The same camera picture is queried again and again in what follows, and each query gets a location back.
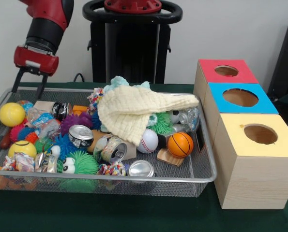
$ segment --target plastic bottle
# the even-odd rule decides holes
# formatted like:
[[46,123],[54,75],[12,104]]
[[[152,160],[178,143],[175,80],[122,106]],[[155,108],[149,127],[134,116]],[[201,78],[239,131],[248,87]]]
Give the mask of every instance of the plastic bottle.
[[200,111],[197,108],[187,109],[180,113],[179,121],[186,132],[196,132],[199,125]]

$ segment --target shape sorter box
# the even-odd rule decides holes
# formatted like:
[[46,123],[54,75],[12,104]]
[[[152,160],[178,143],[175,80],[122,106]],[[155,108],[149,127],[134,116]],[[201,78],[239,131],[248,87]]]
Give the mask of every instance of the shape sorter box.
[[278,114],[259,84],[209,83],[203,109],[212,145],[220,113]]
[[223,209],[283,209],[288,126],[279,115],[221,114],[213,145]]
[[208,83],[248,83],[258,81],[244,60],[199,59],[193,94],[204,105]]

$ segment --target metal mesh tray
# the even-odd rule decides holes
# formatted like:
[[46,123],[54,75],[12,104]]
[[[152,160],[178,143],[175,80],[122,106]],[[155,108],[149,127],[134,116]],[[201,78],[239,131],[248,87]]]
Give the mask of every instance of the metal mesh tray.
[[[35,93],[36,88],[29,87],[21,87],[17,93],[11,93],[8,90],[0,98],[0,107],[7,102],[17,102],[18,100],[29,100],[35,103]],[[48,88],[44,91],[42,100],[70,102],[72,105],[87,105],[87,96],[90,93],[91,90]],[[153,165],[157,177],[0,171],[0,189],[198,197],[207,183],[214,181],[217,175],[201,105],[199,109],[200,128],[202,129],[205,146],[201,151],[198,151],[196,136],[191,134],[195,142],[195,149],[190,156],[185,158],[180,167],[173,167],[158,161],[156,156],[159,150],[148,155],[138,152],[136,159],[123,162],[124,164],[131,164],[134,160],[147,160]],[[7,130],[8,128],[0,123],[0,141]],[[7,152],[7,150],[0,149],[0,166],[4,162]]]

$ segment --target yellow towel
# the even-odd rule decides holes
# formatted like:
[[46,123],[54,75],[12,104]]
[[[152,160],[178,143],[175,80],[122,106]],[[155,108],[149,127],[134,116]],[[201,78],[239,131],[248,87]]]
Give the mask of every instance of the yellow towel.
[[147,88],[120,86],[109,91],[98,104],[104,126],[114,135],[139,146],[151,113],[196,107],[194,95],[156,93]]

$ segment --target tray rim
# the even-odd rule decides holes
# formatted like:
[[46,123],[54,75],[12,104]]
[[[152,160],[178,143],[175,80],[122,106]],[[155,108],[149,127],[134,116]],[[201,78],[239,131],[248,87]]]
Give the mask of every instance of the tray rim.
[[[36,87],[19,87],[18,90],[37,90]],[[70,89],[70,88],[46,88],[48,92],[87,92],[91,93],[90,89]],[[170,95],[193,95],[190,93],[166,93]],[[0,97],[0,107],[4,105],[10,98],[11,89],[7,89]],[[136,176],[111,176],[111,175],[85,175],[85,174],[58,174],[58,173],[29,173],[29,172],[13,172],[0,171],[0,175],[6,176],[26,176],[26,177],[47,177],[47,178],[72,178],[72,179],[92,179],[92,180],[120,180],[120,181],[148,181],[148,182],[176,182],[176,183],[210,183],[217,178],[217,167],[214,160],[212,145],[208,135],[205,116],[200,99],[198,108],[200,110],[200,124],[205,141],[206,151],[211,168],[211,176],[209,178],[178,178],[178,177],[136,177]]]

